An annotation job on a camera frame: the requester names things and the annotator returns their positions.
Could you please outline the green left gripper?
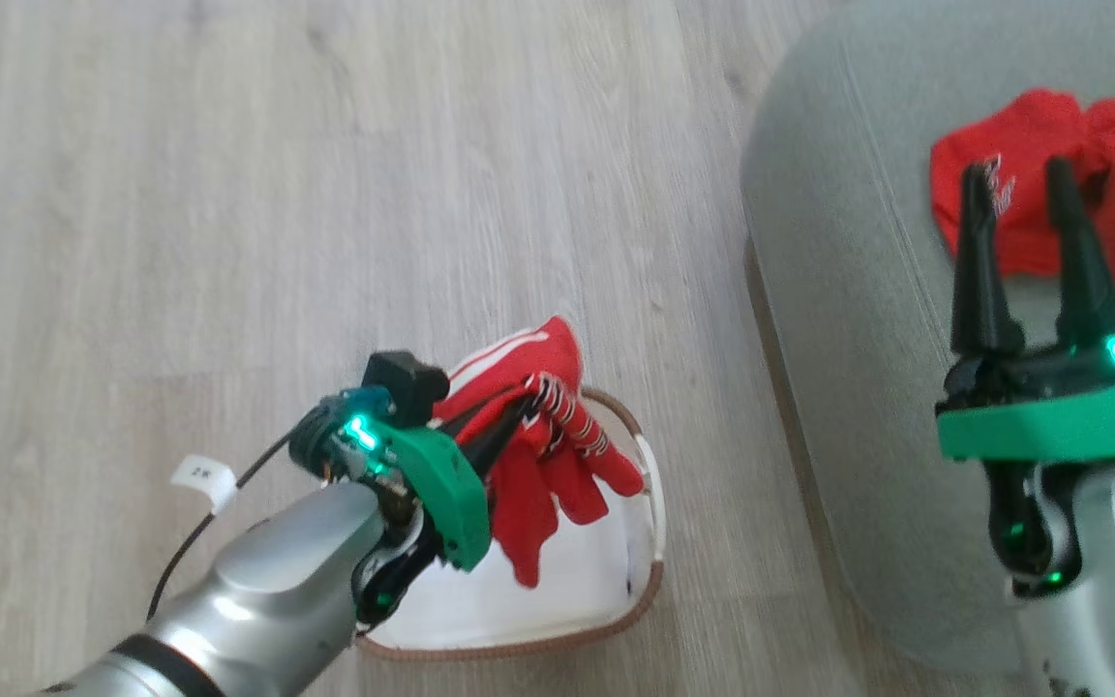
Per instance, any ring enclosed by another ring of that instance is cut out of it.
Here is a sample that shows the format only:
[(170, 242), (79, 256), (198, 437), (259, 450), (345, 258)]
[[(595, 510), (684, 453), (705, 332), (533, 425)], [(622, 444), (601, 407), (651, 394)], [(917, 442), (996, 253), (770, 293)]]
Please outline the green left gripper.
[[(536, 414), (534, 405), (523, 385), (465, 385), (437, 403), (438, 430), (394, 427), (386, 415), (337, 422), (317, 405), (292, 429), (288, 454), (318, 480), (362, 482), (415, 501), (437, 529), (439, 556), (471, 572), (492, 544), (482, 480), (489, 480), (514, 433)], [(460, 434), (460, 446), (447, 434)]]

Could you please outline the white plastic laundry basket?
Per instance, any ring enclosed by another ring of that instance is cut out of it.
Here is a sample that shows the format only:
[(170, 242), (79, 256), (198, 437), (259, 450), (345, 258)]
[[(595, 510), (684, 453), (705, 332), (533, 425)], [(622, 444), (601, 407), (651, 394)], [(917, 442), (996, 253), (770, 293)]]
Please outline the white plastic laundry basket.
[(515, 582), (500, 546), (469, 573), (429, 567), (397, 613), (358, 640), (362, 652), (420, 662), (558, 652), (611, 638), (644, 614), (662, 587), (667, 556), (660, 468), (624, 401), (594, 387), (583, 389), (583, 401), (642, 474), (642, 493), (623, 498), (603, 490), (608, 512), (593, 524), (560, 517), (541, 548), (534, 590)]

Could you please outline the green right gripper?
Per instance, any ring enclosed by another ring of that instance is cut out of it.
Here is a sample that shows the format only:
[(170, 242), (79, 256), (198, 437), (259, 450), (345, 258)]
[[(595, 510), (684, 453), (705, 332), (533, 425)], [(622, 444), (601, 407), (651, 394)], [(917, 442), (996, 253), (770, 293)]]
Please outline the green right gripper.
[(950, 348), (959, 357), (1012, 357), (964, 360), (949, 371), (954, 388), (935, 406), (948, 459), (1115, 459), (1115, 282), (1070, 159), (1045, 163), (1045, 190), (1059, 242), (1058, 343), (1021, 354), (1025, 332), (997, 264), (990, 172), (983, 162), (964, 168)]

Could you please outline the red garment with striped trim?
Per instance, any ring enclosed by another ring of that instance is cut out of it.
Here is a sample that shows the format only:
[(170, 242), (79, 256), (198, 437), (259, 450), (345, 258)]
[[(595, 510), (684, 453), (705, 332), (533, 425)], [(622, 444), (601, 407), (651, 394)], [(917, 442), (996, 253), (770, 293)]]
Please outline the red garment with striped trim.
[(540, 553), (558, 533), (559, 513), (572, 524), (594, 524), (608, 512), (603, 485), (623, 498), (644, 490), (642, 474), (588, 412), (581, 383), (583, 354), (560, 314), (469, 354), (450, 375), (450, 391), (523, 385), (534, 393), (536, 414), (514, 433), (487, 480), (493, 538), (515, 581), (530, 590), (539, 587)]

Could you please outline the red garment with white print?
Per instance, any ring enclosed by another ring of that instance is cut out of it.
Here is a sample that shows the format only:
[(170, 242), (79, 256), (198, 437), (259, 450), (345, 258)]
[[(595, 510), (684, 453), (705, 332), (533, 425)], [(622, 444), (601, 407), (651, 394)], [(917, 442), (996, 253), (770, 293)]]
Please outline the red garment with white print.
[(983, 120), (938, 138), (930, 151), (929, 184), (947, 246), (957, 248), (964, 168), (982, 164), (1004, 274), (1056, 277), (1058, 238), (1045, 194), (1045, 165), (1054, 156), (1070, 162), (1115, 279), (1115, 98), (1082, 106), (1070, 93), (1031, 89)]

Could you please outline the large grey fabric sofa cushion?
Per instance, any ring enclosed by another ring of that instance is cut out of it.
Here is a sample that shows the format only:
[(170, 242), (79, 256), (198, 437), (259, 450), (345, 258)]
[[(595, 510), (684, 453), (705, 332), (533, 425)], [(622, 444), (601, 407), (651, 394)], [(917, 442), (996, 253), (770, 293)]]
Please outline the large grey fabric sofa cushion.
[(763, 94), (740, 168), (833, 555), (899, 652), (1012, 675), (977, 465), (946, 462), (952, 268), (930, 147), (1035, 87), (1115, 97), (1115, 0), (850, 0)]

